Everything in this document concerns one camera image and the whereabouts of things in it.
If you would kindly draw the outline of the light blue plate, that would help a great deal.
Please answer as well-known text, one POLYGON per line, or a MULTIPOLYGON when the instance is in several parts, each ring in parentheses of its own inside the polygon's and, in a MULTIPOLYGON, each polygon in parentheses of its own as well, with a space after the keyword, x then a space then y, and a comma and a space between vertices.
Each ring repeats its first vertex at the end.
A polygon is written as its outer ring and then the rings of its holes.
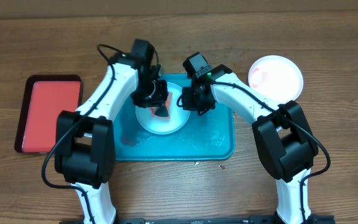
POLYGON ((181 95, 182 87, 168 82, 167 110, 169 117, 154 115, 153 108, 139 108, 136 106, 135 115, 140 125, 154 134, 171 134, 182 128, 190 117, 190 111, 177 106, 177 100, 181 95))

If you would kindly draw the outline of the orange sponge with green pad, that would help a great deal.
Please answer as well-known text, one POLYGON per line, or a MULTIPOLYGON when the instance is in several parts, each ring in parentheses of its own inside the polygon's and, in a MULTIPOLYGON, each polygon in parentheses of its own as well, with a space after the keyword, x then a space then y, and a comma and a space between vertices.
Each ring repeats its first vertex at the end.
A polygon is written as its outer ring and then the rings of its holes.
POLYGON ((158 106, 158 107, 149 108, 151 117, 156 118, 156 119, 169 120, 172 96, 173 96, 173 93, 169 91, 168 98, 163 105, 158 106))

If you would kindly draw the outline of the white plate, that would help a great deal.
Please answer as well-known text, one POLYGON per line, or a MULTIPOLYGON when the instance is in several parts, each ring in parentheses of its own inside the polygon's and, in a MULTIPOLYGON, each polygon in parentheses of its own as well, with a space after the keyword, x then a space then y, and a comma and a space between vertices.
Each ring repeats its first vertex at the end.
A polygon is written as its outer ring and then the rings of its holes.
POLYGON ((256 60, 248 74, 249 86, 272 100, 286 103, 303 91, 303 74, 288 58, 267 55, 256 60))

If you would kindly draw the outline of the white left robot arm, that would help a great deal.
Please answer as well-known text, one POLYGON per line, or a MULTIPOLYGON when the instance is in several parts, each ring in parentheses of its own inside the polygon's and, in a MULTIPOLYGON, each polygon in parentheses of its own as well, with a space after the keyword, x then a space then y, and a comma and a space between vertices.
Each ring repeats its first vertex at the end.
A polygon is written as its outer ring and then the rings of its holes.
POLYGON ((156 53, 116 53, 107 60, 102 82, 74 112, 57 119, 56 143, 48 158, 63 175, 64 189, 77 192, 83 223, 115 223, 117 211, 109 191, 116 161, 113 122, 128 97, 136 106, 164 104, 167 83, 160 79, 161 65, 152 64, 156 53))

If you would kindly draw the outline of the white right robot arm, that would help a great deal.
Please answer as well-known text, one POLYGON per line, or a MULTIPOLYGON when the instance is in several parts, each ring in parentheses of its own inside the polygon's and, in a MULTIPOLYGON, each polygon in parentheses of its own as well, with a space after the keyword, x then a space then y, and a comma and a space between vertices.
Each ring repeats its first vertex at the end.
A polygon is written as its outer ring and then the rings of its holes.
POLYGON ((191 79, 179 107, 205 114, 216 103, 224 104, 251 126, 259 160, 276 180, 281 223, 307 223, 307 175, 318 153, 310 126, 300 105, 294 101, 277 103, 252 90, 224 65, 183 63, 191 79))

